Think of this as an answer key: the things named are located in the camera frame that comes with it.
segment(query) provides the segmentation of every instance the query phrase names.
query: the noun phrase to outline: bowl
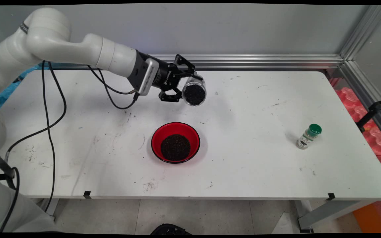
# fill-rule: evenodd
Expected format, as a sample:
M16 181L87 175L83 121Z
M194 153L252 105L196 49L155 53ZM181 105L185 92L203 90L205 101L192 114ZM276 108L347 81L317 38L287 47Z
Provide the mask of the bowl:
M167 138L168 136L175 135L175 134L179 134L186 137L186 139L188 139L190 144L189 155L180 161L168 160L164 158L161 152L161 143L163 142L163 140ZM180 164L190 160L192 157L196 155L200 145L201 145L201 141L199 139L199 134L196 132L196 130L192 126L189 126L188 124L181 123L181 122L171 122L161 126L155 131L151 140L152 151L154 152L156 157L166 163L171 163L171 164Z

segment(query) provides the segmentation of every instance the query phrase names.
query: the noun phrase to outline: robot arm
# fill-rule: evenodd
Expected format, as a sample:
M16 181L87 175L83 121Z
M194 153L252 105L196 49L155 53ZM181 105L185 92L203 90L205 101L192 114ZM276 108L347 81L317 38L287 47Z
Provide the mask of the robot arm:
M109 39L87 34L82 42L70 41L71 26L68 18L51 8L37 9L20 25L17 31L0 44L0 92L14 78L42 60L79 63L96 66L126 77L141 96L151 86L162 90L162 101L179 101L181 92L176 88L182 77L203 79L195 66L177 55L174 63L166 63L152 56L115 43ZM179 65L186 65L182 71ZM174 89L174 96L164 92Z
M0 43L0 92L26 69L42 60L89 64L129 77L136 50L95 34L71 43L71 27L62 12L42 8L32 12L17 31Z
M62 12L51 8L32 12L14 34L0 43L0 92L18 75L42 60L96 66L126 77L139 95L147 95L151 86L161 89L159 98L162 101L177 102L182 98L177 85L183 77L189 77L186 85L200 85L205 92L202 77L196 74L195 66L183 56L177 55L174 63L166 63L95 34L87 34L80 43L69 42L70 36L70 22ZM180 65L185 65L187 70L179 69ZM170 89L176 94L165 94ZM0 148L5 138L6 128L0 113ZM0 183L0 227L7 217L13 194L14 191ZM45 231L56 228L40 208L19 194L4 231L15 230Z

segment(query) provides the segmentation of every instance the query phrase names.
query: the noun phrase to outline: cable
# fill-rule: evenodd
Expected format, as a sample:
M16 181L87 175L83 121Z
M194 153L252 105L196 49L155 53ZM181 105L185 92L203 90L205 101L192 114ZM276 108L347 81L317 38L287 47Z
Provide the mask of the cable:
M16 146L18 143L22 142L23 140L25 140L25 139L27 139L27 138L33 137L33 136L35 136L35 135L37 135L37 134L39 134L39 133L42 133L42 132L48 130L49 128L51 128L51 127L57 125L57 123L59 123L59 121L61 121L61 119L65 116L65 112L67 111L67 104L66 104L66 102L65 102L65 97L64 97L63 91L61 90L61 87L60 87L60 85L59 85L59 83L58 83L57 77L56 77L55 74L54 74L53 67L52 67L51 63L48 62L48 64L49 64L49 66L50 66L51 74L53 75L54 81L56 82L57 87L58 87L58 89L59 89L59 91L60 91L60 95L61 95L61 97L62 97L62 99L63 99L63 104L64 104L64 111L63 111L63 114L61 115L61 117L60 117L56 122L54 122L52 125L48 126L47 128L42 129L42 130L40 130L40 131L36 131L35 133L30 134L30 135L28 135L28 136L26 136L26 137L23 137L23 138L21 138L20 140L18 140L17 142L15 142L14 144L12 144L12 145L9 147L9 149L7 150L7 152L6 152L5 159L4 159L5 162L8 162L9 154L10 154L11 150L14 148L14 146Z
M53 75L54 79L55 74L51 66L51 62L48 62L51 70L51 74ZM55 178L56 178L56 152L54 150L54 143L53 140L51 139L51 131L50 131L50 118L48 117L48 108L47 108L47 98L45 96L45 76L44 76L44 65L45 65L45 60L42 61L42 91L44 95L44 107L45 107L45 115L47 116L47 127L48 127L48 138L50 139L51 143L51 149L53 150L53 187L51 189L51 196L50 200L48 201L47 207L45 208L45 212L47 212L48 207L51 204L51 200L53 199L53 194L54 194L54 184L55 184Z
M92 69L92 67L90 66L90 65L88 65L87 64L87 66L88 66L88 68L92 71L92 73L95 75L95 77L97 77L97 79L101 82L101 83L103 83L104 84L104 86L106 86L106 87L108 87L110 90L112 90L113 92L116 92L116 93L118 93L118 94L123 94L123 95L128 95L128 94L132 94L132 93L134 93L136 90L132 90L132 91L130 91L130 92L128 92L128 93L124 93L124 92L120 92L120 91L117 91L117 90L115 90L115 89L113 89L112 87L110 87L110 86L108 86L106 83L105 83L105 81L102 81L101 79L100 79L100 77L98 77L98 75L95 73L95 71Z
M104 75L103 75L103 73L101 72L101 69L97 68L98 71L99 71L100 74L101 74L101 78L100 78L100 77L98 77L98 75L95 73L95 71L92 69L92 67L91 67L90 65L87 65L87 66L88 66L88 68L92 71L92 73L95 75L95 77L97 77L97 79L98 79L99 81L101 81L101 83L104 84L104 87L106 88L106 91L107 91L107 95L108 95L108 97L110 98L110 101L112 102L112 104L114 105L114 107L116 107L116 108L118 108L118 109L122 109L122 110L124 110L124 109L128 109L128 108L131 107L131 106L135 103L135 101L138 99L138 97L139 97L139 93L136 92L136 90L133 89L132 91L130 91L130 92L128 92L128 93L123 93L123 92L119 92L119 91L117 91L117 90L114 90L114 89L112 89L110 86L108 86L108 85L106 84L106 81L104 80ZM130 105L128 105L127 107L119 107L119 106L117 106L117 105L114 103L114 101L112 100L111 95L110 95L110 92L108 91L108 89L111 89L112 91L114 91L114 92L116 92L116 93L123 94L123 95L132 94L132 93L134 92L135 95L133 96L133 101L132 101L132 103L131 103Z
M122 109L122 110L124 110L124 109L128 109L129 107L131 107L131 106L135 103L135 101L136 101L136 100L138 99L138 97L139 97L139 93L138 93L138 92L135 92L135 95L133 95L133 101L132 101L132 103L131 103L130 105L128 105L127 107L119 107L119 106L117 106L117 105L114 103L114 101L112 100L111 95L110 95L110 92L108 91L108 87L107 87L106 81L104 80L104 75L103 75L103 73L101 72L100 69L98 69L98 71L99 71L100 74L101 74L101 78L103 79L103 83L104 83L104 86L105 86L105 88L106 88L107 95L108 95L108 97L110 98L110 101L112 102L112 104L114 105L114 107L116 107L116 108L118 108L118 109Z
M14 194L14 199L11 203L11 206L10 206L10 209L6 215L6 218L4 219L4 223L2 224L1 228L0 228L0 232L3 232L4 231L4 228L8 222L8 219L11 217L11 213L13 212L14 210L14 206L16 205L16 202L17 202L17 196L19 195L19 189L20 189L20 174L19 174L19 170L16 168L16 167L13 167L12 168L15 172L16 172L16 178L17 178L17 184L16 184L16 192Z

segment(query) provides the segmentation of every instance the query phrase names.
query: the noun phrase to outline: black seeds in bowl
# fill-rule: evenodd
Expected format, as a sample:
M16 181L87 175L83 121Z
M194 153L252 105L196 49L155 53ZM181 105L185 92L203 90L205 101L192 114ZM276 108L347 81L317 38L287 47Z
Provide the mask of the black seeds in bowl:
M187 86L184 94L186 101L193 106L201 104L205 99L204 89L197 84Z
M161 152L167 160L181 161L191 152L191 145L186 137L182 135L171 135L161 142Z

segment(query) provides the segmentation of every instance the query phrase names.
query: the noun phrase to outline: green cap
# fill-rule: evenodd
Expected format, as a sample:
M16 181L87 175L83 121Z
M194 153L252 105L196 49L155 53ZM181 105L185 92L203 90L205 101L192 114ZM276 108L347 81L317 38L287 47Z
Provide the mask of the green cap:
M307 134L310 137L317 137L319 134L321 134L321 127L317 124L311 124L307 130Z

